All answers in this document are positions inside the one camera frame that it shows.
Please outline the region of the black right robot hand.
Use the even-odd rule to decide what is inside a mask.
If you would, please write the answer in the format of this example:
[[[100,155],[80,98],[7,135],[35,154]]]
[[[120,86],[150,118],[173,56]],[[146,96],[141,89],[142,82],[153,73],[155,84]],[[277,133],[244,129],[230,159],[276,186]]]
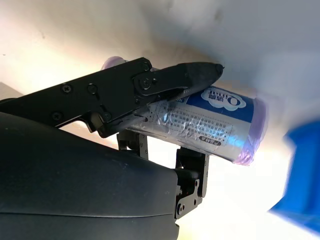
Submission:
[[[153,70],[138,58],[0,102],[3,240],[175,240],[206,195],[209,157],[180,148],[174,169],[148,160],[129,127],[149,107],[202,91],[210,62]]]

